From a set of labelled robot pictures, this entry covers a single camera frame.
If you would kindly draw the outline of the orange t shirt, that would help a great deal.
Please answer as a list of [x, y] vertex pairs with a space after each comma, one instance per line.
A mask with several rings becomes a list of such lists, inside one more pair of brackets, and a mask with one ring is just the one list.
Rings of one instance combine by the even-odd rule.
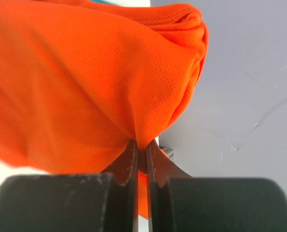
[[0, 160], [99, 173], [188, 106], [208, 28], [189, 4], [0, 0]]

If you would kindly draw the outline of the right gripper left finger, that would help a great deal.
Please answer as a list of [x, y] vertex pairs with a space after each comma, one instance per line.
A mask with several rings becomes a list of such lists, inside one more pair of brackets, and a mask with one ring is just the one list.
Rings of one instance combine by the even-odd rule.
[[99, 174], [13, 175], [0, 185], [0, 232], [136, 232], [138, 147]]

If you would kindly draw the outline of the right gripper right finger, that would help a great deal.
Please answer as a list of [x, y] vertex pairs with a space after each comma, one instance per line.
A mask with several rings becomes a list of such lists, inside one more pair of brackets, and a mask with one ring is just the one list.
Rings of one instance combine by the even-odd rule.
[[287, 232], [287, 197], [265, 178], [191, 177], [146, 149], [151, 232]]

